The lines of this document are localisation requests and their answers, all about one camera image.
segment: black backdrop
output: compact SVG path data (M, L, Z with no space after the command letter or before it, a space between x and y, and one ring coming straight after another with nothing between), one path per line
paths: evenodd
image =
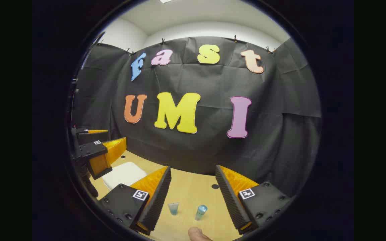
M200 64L198 49L217 45L217 64ZM150 64L156 53L173 50L165 66ZM261 56L264 72L249 71L242 51ZM147 56L141 74L131 81L130 65ZM293 40L273 54L232 39L191 37L142 49L132 56L106 44L91 52L79 73L73 122L90 129L110 130L111 138L127 137L127 149L147 160L199 174L214 174L223 165L257 182L273 182L294 195L309 175L320 136L320 103L312 71ZM157 94L170 92L175 104L188 92L198 93L196 134L156 128ZM125 96L146 94L141 120L124 119ZM244 139L226 136L233 115L232 96L251 99ZM137 100L132 112L136 112Z

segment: human hand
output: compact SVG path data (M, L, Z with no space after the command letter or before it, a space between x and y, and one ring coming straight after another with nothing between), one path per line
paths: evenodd
M191 227L188 231L190 241L212 241L208 236L202 233L202 229L198 227Z

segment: yellow letter m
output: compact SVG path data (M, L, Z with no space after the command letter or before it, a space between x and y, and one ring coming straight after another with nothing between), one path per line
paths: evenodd
M177 126L178 131L186 133L196 133L197 128L194 125L194 116L196 113L196 104L200 100L200 95L197 93L186 93L181 98L177 106L175 106L171 93L162 92L157 95L159 99L159 113L154 126L157 128L166 128L165 116L172 130L178 119L181 117L180 123Z

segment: wooden table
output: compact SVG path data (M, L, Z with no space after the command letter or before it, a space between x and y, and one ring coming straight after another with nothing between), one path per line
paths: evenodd
M115 167L125 162L133 162L147 174L162 168L162 165L150 162L135 154L125 151L126 158L118 158L111 166ZM157 241L189 241L187 231L196 226L214 241L228 241L241 237L235 229L220 189L213 189L217 184L215 176L195 174L186 171L171 169L172 181L165 199L165 205L160 213L156 228L149 238ZM109 193L102 178L93 180L92 184L98 190L98 199ZM180 202L178 214L170 214L167 204ZM200 221L194 219L199 205L208 207L208 211Z

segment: white ceiling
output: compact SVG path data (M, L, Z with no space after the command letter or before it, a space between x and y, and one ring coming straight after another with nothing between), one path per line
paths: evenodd
M237 23L264 32L283 43L289 35L270 17L240 0L149 0L120 18L142 29L147 35L172 26L204 21Z

